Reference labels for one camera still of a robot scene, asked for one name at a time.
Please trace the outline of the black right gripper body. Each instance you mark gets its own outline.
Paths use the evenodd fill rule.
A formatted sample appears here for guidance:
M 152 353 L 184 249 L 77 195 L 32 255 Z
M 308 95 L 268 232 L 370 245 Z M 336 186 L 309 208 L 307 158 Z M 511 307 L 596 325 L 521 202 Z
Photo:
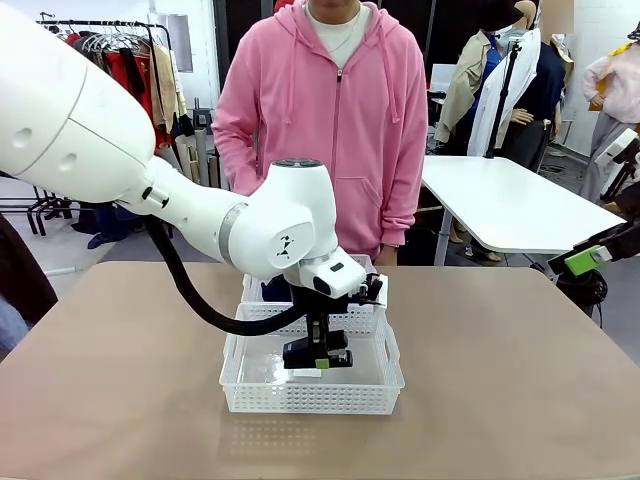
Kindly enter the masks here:
M 600 234 L 599 262 L 624 260 L 639 254 L 639 221 L 628 221 Z

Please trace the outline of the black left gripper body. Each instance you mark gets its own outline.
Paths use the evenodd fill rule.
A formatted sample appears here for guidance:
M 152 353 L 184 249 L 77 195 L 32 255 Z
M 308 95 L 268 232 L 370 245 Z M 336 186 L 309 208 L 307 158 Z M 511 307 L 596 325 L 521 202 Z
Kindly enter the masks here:
M 349 296 L 331 298 L 320 292 L 304 287 L 291 287 L 294 309 L 307 320 L 322 321 L 329 324 L 330 317 L 345 314 L 348 311 Z

